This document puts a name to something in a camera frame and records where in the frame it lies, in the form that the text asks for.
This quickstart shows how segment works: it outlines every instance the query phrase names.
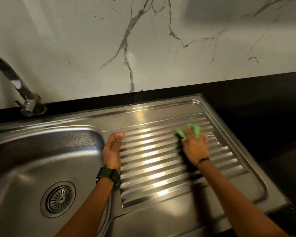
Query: forearm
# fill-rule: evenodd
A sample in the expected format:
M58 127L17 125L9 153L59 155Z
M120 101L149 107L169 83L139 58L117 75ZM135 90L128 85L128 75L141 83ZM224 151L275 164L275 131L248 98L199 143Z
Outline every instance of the forearm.
M114 182L101 178L90 195L55 237L95 236Z
M197 167L216 193L237 236L288 236L222 175L212 162L203 161Z

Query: green sponge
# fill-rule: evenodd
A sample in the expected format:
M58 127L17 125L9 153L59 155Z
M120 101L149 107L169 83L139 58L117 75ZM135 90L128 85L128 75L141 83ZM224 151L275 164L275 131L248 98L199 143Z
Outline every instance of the green sponge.
M193 133L195 134L195 137L198 139L199 138L199 126L198 125L193 125L193 124L187 124L186 127L190 127L190 129L193 131ZM178 135L182 138L182 139L186 139L186 135L184 133L183 130L177 130Z

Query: hand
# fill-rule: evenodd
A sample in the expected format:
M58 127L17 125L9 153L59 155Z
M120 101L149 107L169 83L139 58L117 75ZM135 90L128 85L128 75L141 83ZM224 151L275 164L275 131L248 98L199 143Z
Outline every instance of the hand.
M123 142L118 138L125 136L125 132L119 132L110 135L103 149L103 163L105 168L115 169L121 173L120 147Z
M183 151L189 161L197 166L201 159L209 157L207 137L200 133L197 139L190 128L186 128L184 133L186 139L181 140Z

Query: white marble wall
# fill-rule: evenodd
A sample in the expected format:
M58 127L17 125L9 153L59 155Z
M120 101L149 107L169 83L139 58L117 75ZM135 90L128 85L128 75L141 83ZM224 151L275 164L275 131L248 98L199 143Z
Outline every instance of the white marble wall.
M43 102L292 72L296 0L0 0L0 56Z

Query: black countertop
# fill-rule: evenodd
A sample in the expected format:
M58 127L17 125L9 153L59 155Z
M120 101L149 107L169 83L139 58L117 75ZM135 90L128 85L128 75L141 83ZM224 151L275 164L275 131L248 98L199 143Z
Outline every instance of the black countertop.
M292 202L269 216L296 236L296 72L48 103L40 118L196 93L203 94ZM24 119L29 118L19 107L0 110L0 123ZM231 230L222 236L235 235Z

